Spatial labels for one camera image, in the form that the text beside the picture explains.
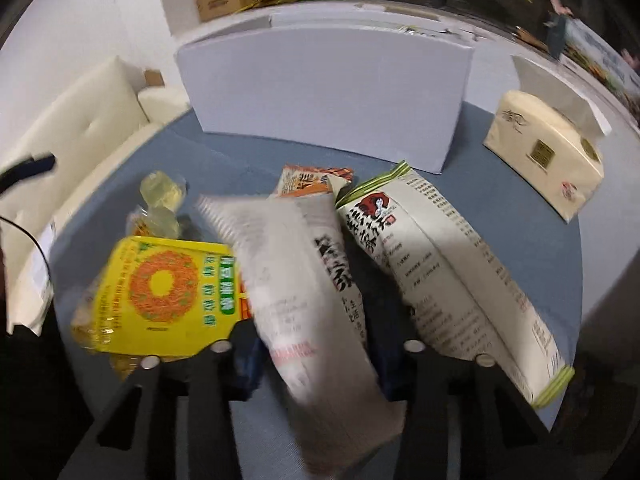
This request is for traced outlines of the printed landscape gift box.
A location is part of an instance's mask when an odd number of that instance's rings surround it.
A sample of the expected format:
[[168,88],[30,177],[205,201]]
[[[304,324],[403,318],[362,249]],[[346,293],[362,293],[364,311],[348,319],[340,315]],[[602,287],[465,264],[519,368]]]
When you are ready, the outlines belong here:
[[570,58],[626,108],[639,125],[639,58],[627,49],[616,51],[587,26],[562,0],[549,0],[547,47],[552,58]]

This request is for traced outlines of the white open cardboard box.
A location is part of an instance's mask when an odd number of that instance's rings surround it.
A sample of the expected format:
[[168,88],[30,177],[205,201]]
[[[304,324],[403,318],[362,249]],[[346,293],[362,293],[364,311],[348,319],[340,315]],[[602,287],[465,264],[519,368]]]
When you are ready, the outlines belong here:
[[335,148],[440,174],[474,48],[371,21],[255,18],[185,44],[177,65],[206,132]]

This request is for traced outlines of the white green-edged snack bag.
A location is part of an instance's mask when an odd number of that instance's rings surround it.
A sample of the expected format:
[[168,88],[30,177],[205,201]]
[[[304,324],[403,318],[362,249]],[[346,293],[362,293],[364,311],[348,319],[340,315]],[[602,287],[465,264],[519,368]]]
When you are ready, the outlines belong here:
[[533,408],[574,376],[552,331],[509,270],[452,203],[406,162],[336,203],[355,242],[396,282],[437,352],[494,358]]

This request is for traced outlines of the yellow sunflower seed bag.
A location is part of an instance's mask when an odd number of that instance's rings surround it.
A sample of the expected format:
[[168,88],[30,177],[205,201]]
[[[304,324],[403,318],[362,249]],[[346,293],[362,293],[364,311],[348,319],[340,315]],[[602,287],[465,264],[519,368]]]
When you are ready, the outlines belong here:
[[115,246],[70,327],[78,344],[96,352],[182,359],[248,318],[228,246],[130,236]]

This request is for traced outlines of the yellow-green candy bag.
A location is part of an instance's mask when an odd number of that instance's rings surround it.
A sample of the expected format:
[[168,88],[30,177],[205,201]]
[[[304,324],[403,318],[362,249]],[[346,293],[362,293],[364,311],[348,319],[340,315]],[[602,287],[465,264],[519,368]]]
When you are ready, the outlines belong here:
[[181,226],[178,211],[188,194],[189,185],[183,177],[171,177],[156,170],[140,183],[142,206],[128,214],[126,234],[176,240]]

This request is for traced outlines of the cream tissue pack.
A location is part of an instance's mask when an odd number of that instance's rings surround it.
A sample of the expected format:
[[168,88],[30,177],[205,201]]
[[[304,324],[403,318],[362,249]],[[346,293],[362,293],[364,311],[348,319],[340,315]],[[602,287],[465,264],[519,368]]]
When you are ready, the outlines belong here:
[[518,88],[503,93],[484,145],[569,222],[604,179],[597,144],[611,125],[566,78],[521,55],[512,63]]

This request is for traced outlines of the orange snack packet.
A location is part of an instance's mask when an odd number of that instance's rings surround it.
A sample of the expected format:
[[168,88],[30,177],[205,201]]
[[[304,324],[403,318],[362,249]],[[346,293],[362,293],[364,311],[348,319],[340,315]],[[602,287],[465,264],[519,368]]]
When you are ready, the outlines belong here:
[[352,183],[352,168],[286,165],[273,191],[275,196],[304,196],[331,192],[335,197]]

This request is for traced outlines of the cream leather sofa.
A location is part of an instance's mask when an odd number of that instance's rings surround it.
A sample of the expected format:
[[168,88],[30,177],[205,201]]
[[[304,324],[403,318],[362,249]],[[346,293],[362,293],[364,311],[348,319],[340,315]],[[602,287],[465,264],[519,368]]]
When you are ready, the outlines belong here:
[[51,154],[55,166],[1,195],[1,248],[6,269],[5,332],[23,325],[38,333],[48,303],[70,319],[70,291],[90,283],[138,200],[139,170],[114,172],[186,113],[181,88],[134,90],[120,58],[109,58],[58,96],[13,148],[1,168]]

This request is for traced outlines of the white long snack bag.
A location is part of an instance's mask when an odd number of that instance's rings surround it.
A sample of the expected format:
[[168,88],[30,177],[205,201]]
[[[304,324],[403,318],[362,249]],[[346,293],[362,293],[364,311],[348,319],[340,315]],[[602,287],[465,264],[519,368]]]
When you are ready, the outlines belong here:
[[326,267],[349,269],[330,192],[203,195],[198,212],[230,246],[260,339],[288,389],[306,468],[335,477],[401,433],[363,343],[363,308],[347,311]]

